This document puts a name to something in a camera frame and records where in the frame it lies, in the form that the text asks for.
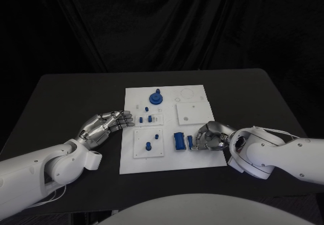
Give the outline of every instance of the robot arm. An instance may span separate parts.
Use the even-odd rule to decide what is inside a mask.
[[[111,132],[135,126],[130,111],[96,115],[78,137],[65,144],[0,162],[0,220],[41,201],[80,177],[84,167],[97,170],[101,154],[93,149]],[[45,182],[44,172],[52,178]]]
[[[205,133],[207,143],[201,143]],[[261,179],[267,179],[274,167],[307,182],[324,184],[324,140],[297,138],[289,143],[260,128],[237,131],[211,121],[199,130],[196,148],[224,150],[230,147],[230,165]]]

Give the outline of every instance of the small blue part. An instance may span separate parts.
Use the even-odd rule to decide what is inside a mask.
[[[182,132],[175,133],[175,141],[176,141],[176,149],[186,150],[185,134]]]
[[[189,145],[189,149],[192,149],[192,147],[194,147],[194,136],[191,135],[191,136],[188,136],[188,145]]]
[[[150,151],[152,150],[152,142],[147,142],[147,147],[146,150]]]
[[[156,93],[150,95],[150,102],[155,105],[159,105],[163,102],[163,96],[160,94],[160,89],[158,89]]]

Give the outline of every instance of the dark table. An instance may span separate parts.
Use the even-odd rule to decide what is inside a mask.
[[[64,74],[41,78],[2,151],[6,160],[75,138],[88,118],[124,109],[126,88],[205,85],[215,119],[241,129],[254,125],[306,136],[271,79],[261,69],[120,74]],[[86,169],[64,197],[22,215],[127,208],[150,199],[188,193],[240,197],[300,195],[324,186],[296,179],[276,168],[268,180],[232,167],[120,175],[122,132],[99,148],[97,171]]]

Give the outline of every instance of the blue cylinder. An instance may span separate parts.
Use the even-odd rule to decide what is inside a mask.
[[[158,89],[156,93],[150,95],[150,102],[155,105],[159,105],[163,102],[163,96],[160,94],[160,89]]]
[[[192,149],[194,144],[194,136],[188,136],[188,145],[189,145],[189,149]]]
[[[175,141],[176,141],[176,149],[186,150],[185,134],[182,132],[175,133]]]
[[[147,150],[147,151],[152,150],[152,143],[150,143],[150,142],[147,142],[146,150]]]

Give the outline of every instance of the white cable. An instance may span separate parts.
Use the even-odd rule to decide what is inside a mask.
[[[254,128],[261,129],[261,130],[268,130],[268,131],[273,131],[276,133],[281,133],[281,134],[290,135],[291,137],[300,138],[299,136],[293,135],[291,133],[289,133],[287,131],[283,131],[283,130],[276,130],[276,129],[263,128],[263,127],[257,127],[257,126],[254,126]]]
[[[41,203],[34,204],[31,207],[28,207],[28,209],[32,208],[32,207],[41,206],[41,205],[44,205],[44,204],[47,204],[47,203],[50,203],[50,202],[57,201],[57,200],[64,196],[65,191],[64,191],[64,193],[61,194],[61,196],[60,196],[58,198],[55,198],[55,196],[57,196],[57,191],[55,191],[54,197],[51,198],[50,201],[45,201],[45,202],[41,202]]]

